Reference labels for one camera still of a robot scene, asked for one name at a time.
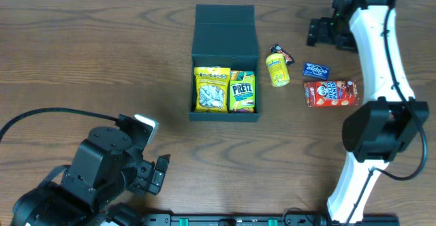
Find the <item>blue Eclipse gum pack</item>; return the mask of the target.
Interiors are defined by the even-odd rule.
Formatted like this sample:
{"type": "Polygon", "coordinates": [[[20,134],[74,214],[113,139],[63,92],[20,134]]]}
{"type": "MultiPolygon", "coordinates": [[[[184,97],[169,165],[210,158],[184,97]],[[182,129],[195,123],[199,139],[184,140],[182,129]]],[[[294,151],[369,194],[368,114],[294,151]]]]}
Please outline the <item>blue Eclipse gum pack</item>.
{"type": "Polygon", "coordinates": [[[302,74],[312,78],[327,80],[330,75],[330,68],[315,63],[305,62],[302,69],[302,74]]]}

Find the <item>red Hello Panda box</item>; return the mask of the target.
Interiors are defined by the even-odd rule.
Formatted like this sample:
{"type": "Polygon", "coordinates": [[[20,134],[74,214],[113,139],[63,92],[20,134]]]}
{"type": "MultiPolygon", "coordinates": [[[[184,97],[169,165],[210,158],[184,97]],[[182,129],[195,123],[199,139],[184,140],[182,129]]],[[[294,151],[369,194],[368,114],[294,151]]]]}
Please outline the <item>red Hello Panda box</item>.
{"type": "Polygon", "coordinates": [[[331,80],[304,82],[305,99],[309,107],[355,106],[359,102],[354,81],[331,80]]]}

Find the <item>small yellow can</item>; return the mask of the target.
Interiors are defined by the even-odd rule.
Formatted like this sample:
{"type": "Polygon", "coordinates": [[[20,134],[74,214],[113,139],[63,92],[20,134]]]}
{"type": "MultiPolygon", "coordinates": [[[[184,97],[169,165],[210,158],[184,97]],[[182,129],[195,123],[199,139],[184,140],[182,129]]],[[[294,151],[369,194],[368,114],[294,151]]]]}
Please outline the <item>small yellow can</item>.
{"type": "Polygon", "coordinates": [[[282,54],[273,53],[266,58],[266,66],[274,87],[285,86],[290,83],[290,75],[282,54]]]}

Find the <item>yellow seed snack bag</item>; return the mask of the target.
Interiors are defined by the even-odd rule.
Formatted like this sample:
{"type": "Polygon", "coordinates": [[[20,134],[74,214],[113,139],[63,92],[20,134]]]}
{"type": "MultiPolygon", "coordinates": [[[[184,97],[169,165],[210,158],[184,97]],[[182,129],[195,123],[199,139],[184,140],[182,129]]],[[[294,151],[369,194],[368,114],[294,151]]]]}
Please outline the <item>yellow seed snack bag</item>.
{"type": "Polygon", "coordinates": [[[195,112],[228,113],[229,67],[195,67],[195,112]]]}

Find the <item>green Pretz snack box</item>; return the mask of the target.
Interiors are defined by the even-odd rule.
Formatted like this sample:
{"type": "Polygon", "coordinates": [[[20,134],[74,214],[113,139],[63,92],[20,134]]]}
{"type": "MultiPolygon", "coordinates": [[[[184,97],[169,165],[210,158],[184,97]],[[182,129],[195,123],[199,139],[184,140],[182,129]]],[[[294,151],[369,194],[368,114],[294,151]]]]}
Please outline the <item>green Pretz snack box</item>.
{"type": "Polygon", "coordinates": [[[230,72],[229,112],[254,112],[255,74],[253,71],[230,72]]]}

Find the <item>black gift box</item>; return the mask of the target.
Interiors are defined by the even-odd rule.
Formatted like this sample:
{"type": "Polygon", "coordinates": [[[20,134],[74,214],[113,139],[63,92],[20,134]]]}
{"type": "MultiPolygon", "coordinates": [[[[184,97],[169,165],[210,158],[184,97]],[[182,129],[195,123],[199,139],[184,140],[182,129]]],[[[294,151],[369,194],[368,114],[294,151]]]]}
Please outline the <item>black gift box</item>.
{"type": "Polygon", "coordinates": [[[196,112],[196,79],[192,76],[190,121],[257,122],[261,113],[259,54],[253,5],[197,4],[191,67],[229,67],[254,72],[255,106],[253,113],[196,112]]]}

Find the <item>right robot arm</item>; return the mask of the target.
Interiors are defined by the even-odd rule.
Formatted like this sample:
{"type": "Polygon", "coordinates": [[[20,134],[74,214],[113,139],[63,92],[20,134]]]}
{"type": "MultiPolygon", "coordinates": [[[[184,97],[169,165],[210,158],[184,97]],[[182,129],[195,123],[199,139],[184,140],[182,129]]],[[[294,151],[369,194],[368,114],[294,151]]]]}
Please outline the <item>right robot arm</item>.
{"type": "Polygon", "coordinates": [[[396,225],[397,218],[365,216],[379,176],[416,135],[425,138],[428,104],[418,101],[401,62],[395,30],[396,0],[333,0],[331,17],[313,19],[307,45],[332,44],[359,54],[362,106],[345,119],[343,170],[316,225],[396,225]]]}

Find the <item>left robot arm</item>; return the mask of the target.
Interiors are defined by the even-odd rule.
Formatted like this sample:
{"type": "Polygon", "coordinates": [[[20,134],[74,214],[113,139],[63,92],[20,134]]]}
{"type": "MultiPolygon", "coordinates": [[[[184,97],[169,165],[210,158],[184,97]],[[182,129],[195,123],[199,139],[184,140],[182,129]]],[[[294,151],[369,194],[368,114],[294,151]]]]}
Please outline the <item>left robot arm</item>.
{"type": "Polygon", "coordinates": [[[96,127],[72,164],[54,168],[13,207],[12,225],[94,225],[99,213],[124,191],[143,196],[161,191],[169,155],[144,160],[148,136],[96,127]]]}

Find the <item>black chocolate bar wrapper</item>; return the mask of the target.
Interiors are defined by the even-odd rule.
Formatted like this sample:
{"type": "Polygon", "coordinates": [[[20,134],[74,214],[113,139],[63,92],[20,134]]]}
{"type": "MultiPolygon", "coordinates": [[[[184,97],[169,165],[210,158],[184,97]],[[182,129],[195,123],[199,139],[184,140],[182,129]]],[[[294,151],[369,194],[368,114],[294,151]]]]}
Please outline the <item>black chocolate bar wrapper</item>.
{"type": "Polygon", "coordinates": [[[286,62],[286,65],[290,66],[293,65],[295,63],[295,59],[294,57],[288,53],[287,51],[285,51],[279,44],[275,44],[270,48],[270,51],[274,54],[281,54],[286,62]]]}

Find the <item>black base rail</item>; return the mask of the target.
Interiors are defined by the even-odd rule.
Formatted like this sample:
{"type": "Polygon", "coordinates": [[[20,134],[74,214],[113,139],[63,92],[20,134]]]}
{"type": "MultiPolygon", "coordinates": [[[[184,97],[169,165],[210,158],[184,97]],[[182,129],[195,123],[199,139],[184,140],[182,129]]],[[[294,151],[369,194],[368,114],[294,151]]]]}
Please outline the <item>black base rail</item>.
{"type": "Polygon", "coordinates": [[[282,216],[194,216],[147,214],[142,225],[147,226],[313,226],[313,225],[344,225],[330,221],[324,216],[309,214],[289,214],[282,216]]]}

